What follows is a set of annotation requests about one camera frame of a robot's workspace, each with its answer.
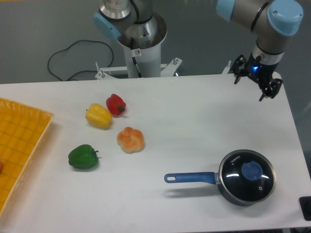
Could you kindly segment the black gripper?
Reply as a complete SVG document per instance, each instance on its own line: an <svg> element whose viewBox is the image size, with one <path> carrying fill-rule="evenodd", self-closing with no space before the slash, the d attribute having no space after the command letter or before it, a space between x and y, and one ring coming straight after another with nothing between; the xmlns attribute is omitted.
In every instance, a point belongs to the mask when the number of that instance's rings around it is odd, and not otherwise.
<svg viewBox="0 0 311 233"><path fill-rule="evenodd" d="M263 64L261 55L250 54L246 63L246 58L241 54L230 68L230 73L235 77L234 84L237 84L241 77L246 76L248 71L248 77L259 85L262 95L259 101L264 98L273 99L280 91L283 80L279 78L272 78L274 72L274 64Z"/></svg>

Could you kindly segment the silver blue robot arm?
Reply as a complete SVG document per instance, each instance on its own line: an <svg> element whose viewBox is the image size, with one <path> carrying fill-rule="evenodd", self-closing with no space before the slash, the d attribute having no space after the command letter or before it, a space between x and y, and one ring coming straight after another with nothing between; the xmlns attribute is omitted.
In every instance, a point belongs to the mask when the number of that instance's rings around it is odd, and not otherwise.
<svg viewBox="0 0 311 233"><path fill-rule="evenodd" d="M220 0L216 11L257 35L250 56L239 56L229 73L237 82L241 77L254 81L262 98L274 98L283 81L274 78L273 72L299 29L303 8L294 0ZM167 25L153 11L152 1L103 0L93 21L102 34L122 45L129 78L171 76L177 70L177 59L161 68L161 43Z"/></svg>

